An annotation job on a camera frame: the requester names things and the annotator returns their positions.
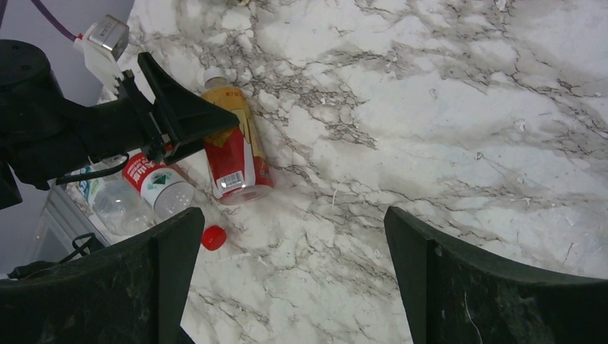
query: marble countertop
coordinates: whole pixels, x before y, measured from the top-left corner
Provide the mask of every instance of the marble countertop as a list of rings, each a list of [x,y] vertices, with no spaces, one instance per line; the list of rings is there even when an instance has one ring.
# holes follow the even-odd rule
[[[276,182],[225,207],[203,153],[180,163],[229,232],[199,253],[184,329],[410,343],[390,205],[515,261],[608,278],[607,18],[602,0],[136,0],[120,66],[150,98],[139,52],[199,94],[204,69],[225,68]]]

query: white connector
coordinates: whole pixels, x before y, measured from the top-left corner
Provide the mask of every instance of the white connector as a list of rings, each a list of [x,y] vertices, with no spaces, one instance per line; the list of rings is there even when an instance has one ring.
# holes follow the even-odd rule
[[[73,45],[84,54],[87,69],[115,95],[118,95],[118,80],[124,80],[116,59],[124,52],[127,39],[127,25],[106,16],[100,24],[91,25]]]

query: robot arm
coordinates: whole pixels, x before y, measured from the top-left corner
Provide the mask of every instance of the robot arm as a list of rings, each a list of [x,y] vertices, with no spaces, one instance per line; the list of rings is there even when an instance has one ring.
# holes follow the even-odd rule
[[[204,148],[203,138],[238,125],[231,112],[180,86],[143,52],[138,64],[156,100],[130,70],[116,78],[118,99],[84,107],[62,96],[44,52],[0,40],[0,209],[22,201],[15,176],[41,190],[92,162],[136,148],[175,163]]]

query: barcode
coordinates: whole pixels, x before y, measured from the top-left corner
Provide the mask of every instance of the barcode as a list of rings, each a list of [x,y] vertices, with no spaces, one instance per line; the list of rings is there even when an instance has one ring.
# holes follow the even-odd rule
[[[217,180],[217,188],[222,192],[228,192],[239,188],[243,185],[243,173],[237,171],[231,175],[225,176]]]

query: white bottle cap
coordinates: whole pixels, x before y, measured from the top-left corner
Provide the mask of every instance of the white bottle cap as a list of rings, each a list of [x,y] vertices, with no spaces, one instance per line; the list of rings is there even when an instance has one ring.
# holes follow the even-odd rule
[[[203,83],[208,82],[209,80],[213,79],[214,77],[222,77],[222,78],[226,79],[224,70],[222,70],[221,68],[218,68],[218,67],[210,67],[203,74]]]

